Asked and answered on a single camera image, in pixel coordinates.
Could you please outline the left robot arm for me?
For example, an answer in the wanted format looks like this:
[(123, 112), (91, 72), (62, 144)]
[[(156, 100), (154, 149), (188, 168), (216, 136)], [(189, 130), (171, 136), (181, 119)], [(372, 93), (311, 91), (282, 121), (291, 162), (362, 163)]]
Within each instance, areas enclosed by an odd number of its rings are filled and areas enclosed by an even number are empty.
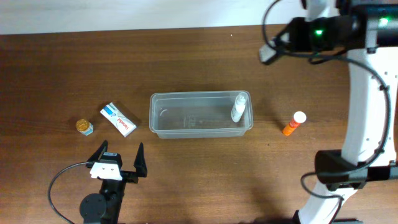
[(117, 223), (124, 191), (127, 184), (136, 184), (147, 177), (144, 145), (140, 143), (134, 160), (135, 171), (122, 170), (120, 154), (108, 151), (108, 142), (102, 145), (87, 160), (86, 167), (91, 178), (102, 181), (98, 193), (87, 195), (80, 204), (80, 215), (84, 223)]

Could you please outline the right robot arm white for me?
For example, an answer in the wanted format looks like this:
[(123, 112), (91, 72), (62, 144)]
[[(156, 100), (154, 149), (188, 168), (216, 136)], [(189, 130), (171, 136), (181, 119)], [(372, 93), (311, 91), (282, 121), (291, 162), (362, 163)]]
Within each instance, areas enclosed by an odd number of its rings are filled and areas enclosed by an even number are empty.
[(397, 98), (397, 3), (304, 1), (305, 17), (294, 18), (274, 43), (279, 52), (312, 62), (349, 65), (348, 127), (340, 150), (319, 151), (317, 178), (294, 223), (334, 223), (341, 207), (368, 182), (397, 178), (394, 116)]

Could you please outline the white spray bottle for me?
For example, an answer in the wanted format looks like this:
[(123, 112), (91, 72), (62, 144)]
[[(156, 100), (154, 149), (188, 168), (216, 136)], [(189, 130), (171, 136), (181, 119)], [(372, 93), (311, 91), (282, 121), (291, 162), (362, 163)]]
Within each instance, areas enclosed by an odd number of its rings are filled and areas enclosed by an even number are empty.
[(247, 100), (248, 98), (243, 92), (236, 97), (234, 106), (231, 110), (231, 119), (233, 120), (233, 122), (238, 123), (241, 119), (244, 110), (246, 109)]

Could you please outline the orange tube white cap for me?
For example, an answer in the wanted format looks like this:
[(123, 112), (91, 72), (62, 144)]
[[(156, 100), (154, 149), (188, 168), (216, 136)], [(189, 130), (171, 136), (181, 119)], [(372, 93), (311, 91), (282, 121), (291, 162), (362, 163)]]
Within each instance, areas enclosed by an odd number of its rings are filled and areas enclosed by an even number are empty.
[(306, 120), (307, 120), (307, 115), (304, 112), (302, 111), (295, 112), (293, 118), (282, 130), (282, 134), (285, 136), (290, 136)]

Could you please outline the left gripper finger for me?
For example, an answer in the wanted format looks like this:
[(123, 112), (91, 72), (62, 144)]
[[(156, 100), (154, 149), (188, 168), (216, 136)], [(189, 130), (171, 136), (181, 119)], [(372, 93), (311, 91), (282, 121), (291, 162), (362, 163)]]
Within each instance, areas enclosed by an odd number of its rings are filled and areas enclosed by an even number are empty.
[(101, 156), (108, 150), (108, 141), (104, 140), (100, 147), (89, 157), (87, 162), (98, 162)]
[(147, 166), (144, 156), (144, 144), (141, 142), (134, 161), (134, 168), (138, 177), (147, 177)]

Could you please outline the dark bottle white cap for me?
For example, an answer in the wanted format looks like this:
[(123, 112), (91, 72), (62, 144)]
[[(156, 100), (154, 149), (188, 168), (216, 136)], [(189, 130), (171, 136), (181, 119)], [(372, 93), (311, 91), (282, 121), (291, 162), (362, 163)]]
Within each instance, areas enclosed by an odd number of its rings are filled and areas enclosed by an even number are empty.
[(264, 64), (264, 65), (271, 65), (272, 63), (276, 62), (278, 59), (280, 59), (280, 54), (276, 52), (273, 48), (276, 48), (275, 45), (275, 38), (269, 41), (269, 44), (264, 44), (260, 49), (259, 49), (259, 60)]

